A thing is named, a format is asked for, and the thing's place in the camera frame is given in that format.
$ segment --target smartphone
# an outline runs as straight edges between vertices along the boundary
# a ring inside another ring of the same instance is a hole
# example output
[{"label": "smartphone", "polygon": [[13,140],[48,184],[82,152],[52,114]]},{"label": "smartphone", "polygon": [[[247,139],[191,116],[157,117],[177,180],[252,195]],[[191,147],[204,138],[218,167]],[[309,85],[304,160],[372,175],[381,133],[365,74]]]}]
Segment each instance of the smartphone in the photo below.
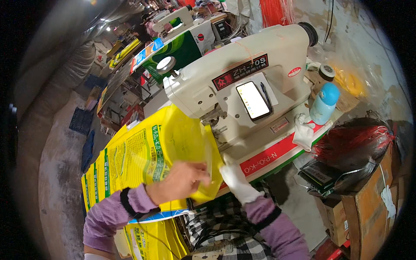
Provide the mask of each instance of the smartphone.
[{"label": "smartphone", "polygon": [[251,121],[270,115],[271,110],[254,82],[250,81],[237,86],[237,92]]}]

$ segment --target checkered clothing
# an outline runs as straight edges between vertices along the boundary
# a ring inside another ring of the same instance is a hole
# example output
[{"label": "checkered clothing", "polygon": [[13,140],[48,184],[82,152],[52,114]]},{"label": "checkered clothing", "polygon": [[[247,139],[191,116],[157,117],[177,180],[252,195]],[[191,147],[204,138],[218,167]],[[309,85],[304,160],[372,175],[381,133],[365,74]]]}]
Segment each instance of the checkered clothing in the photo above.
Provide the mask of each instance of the checkered clothing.
[{"label": "checkered clothing", "polygon": [[[264,191],[265,195],[276,203],[267,183],[260,181],[253,187],[258,191]],[[231,242],[233,246],[232,250],[229,249],[229,245],[228,249],[223,247],[222,251],[227,251],[223,260],[274,259],[270,247],[248,221],[247,214],[233,195],[215,206],[203,208],[198,214],[184,217],[195,253],[207,252],[214,242],[219,244],[220,241],[227,241],[226,244]]]}]

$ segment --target small label sticker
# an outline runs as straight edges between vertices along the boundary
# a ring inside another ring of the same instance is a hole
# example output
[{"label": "small label sticker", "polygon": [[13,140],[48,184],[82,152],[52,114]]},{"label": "small label sticker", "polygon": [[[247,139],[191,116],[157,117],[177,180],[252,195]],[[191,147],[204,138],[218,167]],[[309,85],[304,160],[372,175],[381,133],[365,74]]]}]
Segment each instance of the small label sticker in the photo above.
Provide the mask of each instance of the small label sticker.
[{"label": "small label sticker", "polygon": [[289,124],[289,121],[286,117],[280,119],[277,123],[275,123],[274,125],[272,125],[270,127],[270,131],[272,131],[272,133],[277,133],[279,130],[281,130],[283,127],[285,127],[287,124]]},{"label": "small label sticker", "polygon": [[294,76],[298,75],[301,70],[302,70],[301,67],[294,68],[287,74],[287,76],[289,78],[294,77]]}]

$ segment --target industrial bag sewing machine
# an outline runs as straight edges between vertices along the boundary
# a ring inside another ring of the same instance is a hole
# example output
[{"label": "industrial bag sewing machine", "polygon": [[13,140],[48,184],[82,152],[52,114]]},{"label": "industrial bag sewing machine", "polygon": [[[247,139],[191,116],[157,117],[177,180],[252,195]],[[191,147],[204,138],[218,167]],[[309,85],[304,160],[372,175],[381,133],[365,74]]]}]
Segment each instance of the industrial bag sewing machine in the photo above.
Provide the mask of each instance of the industrial bag sewing machine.
[{"label": "industrial bag sewing machine", "polygon": [[306,53],[317,41],[308,23],[276,25],[179,71],[172,69],[173,57],[157,69],[171,72],[163,80],[170,101],[187,116],[211,125],[220,152],[241,163],[293,133],[287,131],[294,128],[295,114],[309,115],[303,104],[312,86],[304,77]]},{"label": "industrial bag sewing machine", "polygon": [[[182,23],[172,29],[172,32],[167,32],[165,30],[164,25],[169,23],[175,18],[180,18]],[[168,41],[169,39],[172,39],[173,37],[177,36],[178,34],[181,34],[182,32],[188,30],[193,26],[193,19],[192,15],[189,13],[189,10],[187,7],[182,7],[175,12],[164,16],[160,20],[158,20],[153,26],[152,29],[155,32],[158,32],[161,34],[162,40]]]}]

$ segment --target worker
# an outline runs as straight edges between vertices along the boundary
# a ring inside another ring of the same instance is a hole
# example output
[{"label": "worker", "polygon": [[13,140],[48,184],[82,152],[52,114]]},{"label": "worker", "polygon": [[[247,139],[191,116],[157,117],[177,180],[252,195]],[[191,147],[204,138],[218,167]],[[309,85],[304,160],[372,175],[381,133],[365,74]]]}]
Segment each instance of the worker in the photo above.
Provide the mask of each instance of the worker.
[{"label": "worker", "polygon": [[[289,217],[272,198],[265,197],[247,182],[237,164],[229,160],[226,163],[220,172],[235,196],[229,201],[238,200],[246,214],[240,210],[240,205],[219,203],[201,213],[188,215],[187,229],[194,248],[182,259],[309,259],[306,241]],[[115,259],[112,249],[117,229],[133,217],[139,219],[157,205],[189,197],[196,192],[199,183],[210,183],[206,164],[179,161],[173,164],[163,181],[117,191],[95,204],[85,219],[85,259]]]},{"label": "worker", "polygon": [[[154,21],[150,21],[149,19],[147,19],[147,21],[144,22],[144,26],[146,27],[146,31],[147,33],[150,35],[150,37],[152,37],[154,40],[156,40],[156,38],[160,37],[158,32],[155,32],[153,30],[153,25],[155,24]],[[169,32],[173,27],[170,23],[166,23],[163,25],[165,31]]]},{"label": "worker", "polygon": [[149,45],[153,41],[153,39],[146,31],[146,27],[144,26],[144,23],[148,17],[149,15],[145,14],[141,18],[133,16],[128,20],[128,23],[131,25],[133,35],[135,35],[141,42],[143,42],[144,46]]}]

